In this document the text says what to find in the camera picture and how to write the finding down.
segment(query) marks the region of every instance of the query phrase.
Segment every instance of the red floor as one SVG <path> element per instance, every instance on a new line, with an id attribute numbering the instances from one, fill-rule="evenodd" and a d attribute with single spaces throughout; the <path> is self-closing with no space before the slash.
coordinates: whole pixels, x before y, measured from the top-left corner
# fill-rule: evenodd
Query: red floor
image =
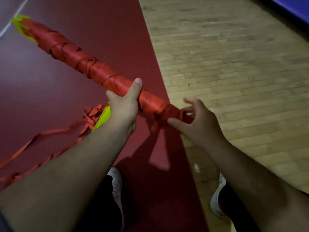
<path id="1" fill-rule="evenodd" d="M 138 0 L 29 0 L 22 13 L 116 72 L 142 78 L 146 89 L 168 101 Z M 13 27 L 0 39 L 0 52 L 0 160 L 36 133 L 68 127 L 84 108 L 107 102 L 104 87 L 52 59 Z M 127 231 L 207 231 L 180 136 L 170 129 L 150 134 L 152 122 L 137 117 L 137 130 L 115 163 L 124 179 Z M 45 160 L 81 128 L 40 139 L 0 174 Z"/>

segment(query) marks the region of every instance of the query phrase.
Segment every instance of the dark sleeve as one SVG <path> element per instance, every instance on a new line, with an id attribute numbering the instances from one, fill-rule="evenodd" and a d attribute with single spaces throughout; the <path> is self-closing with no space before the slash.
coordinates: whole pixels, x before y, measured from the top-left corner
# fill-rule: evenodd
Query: dark sleeve
<path id="1" fill-rule="evenodd" d="M 0 212 L 0 232 L 13 232 L 3 214 Z"/>

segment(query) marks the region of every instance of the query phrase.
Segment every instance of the black pants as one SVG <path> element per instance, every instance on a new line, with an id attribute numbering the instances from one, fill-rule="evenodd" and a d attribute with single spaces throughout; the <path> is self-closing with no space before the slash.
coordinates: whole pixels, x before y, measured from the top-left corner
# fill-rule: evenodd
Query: black pants
<path id="1" fill-rule="evenodd" d="M 237 232 L 260 232 L 245 206 L 228 183 L 220 191 L 218 199 L 222 209 L 233 222 Z"/>
<path id="2" fill-rule="evenodd" d="M 112 177 L 106 176 L 78 223 L 75 229 L 76 232 L 120 231 L 122 226 L 122 215 L 118 205 L 114 201 L 112 191 Z M 226 183 L 219 194 L 219 202 L 224 212 L 234 223 L 237 232 L 260 231 L 245 206 L 228 183 Z"/>

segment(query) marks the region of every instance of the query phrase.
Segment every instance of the wooden floor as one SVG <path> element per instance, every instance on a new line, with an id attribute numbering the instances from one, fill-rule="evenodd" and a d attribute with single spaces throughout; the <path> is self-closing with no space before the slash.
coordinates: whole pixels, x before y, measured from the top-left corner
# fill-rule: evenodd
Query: wooden floor
<path id="1" fill-rule="evenodd" d="M 170 102 L 200 98 L 231 143 L 309 193 L 309 43 L 251 0 L 140 0 Z M 185 138 L 211 231 L 218 169 Z"/>

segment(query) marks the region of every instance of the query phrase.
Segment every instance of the sneaker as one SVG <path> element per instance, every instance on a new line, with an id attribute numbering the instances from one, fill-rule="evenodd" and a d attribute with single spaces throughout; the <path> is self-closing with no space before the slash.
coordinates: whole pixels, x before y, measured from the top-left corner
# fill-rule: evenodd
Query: sneaker
<path id="1" fill-rule="evenodd" d="M 214 195 L 211 197 L 211 210 L 214 214 L 216 214 L 219 217 L 225 217 L 225 214 L 222 212 L 220 206 L 219 206 L 219 193 L 222 190 L 222 188 L 226 185 L 226 179 L 224 178 L 224 176 L 222 175 L 222 173 L 220 173 L 220 177 L 219 177 L 219 186 L 216 189 L 216 191 L 214 192 Z"/>
<path id="2" fill-rule="evenodd" d="M 120 172 L 115 167 L 112 167 L 108 172 L 109 176 L 113 178 L 112 185 L 113 185 L 113 197 L 115 202 L 117 203 L 118 207 L 120 208 L 121 215 L 122 215 L 122 226 L 120 232 L 123 232 L 125 227 L 125 218 L 123 216 L 122 211 L 122 204 L 121 204 L 121 189 L 122 189 L 122 179 Z"/>

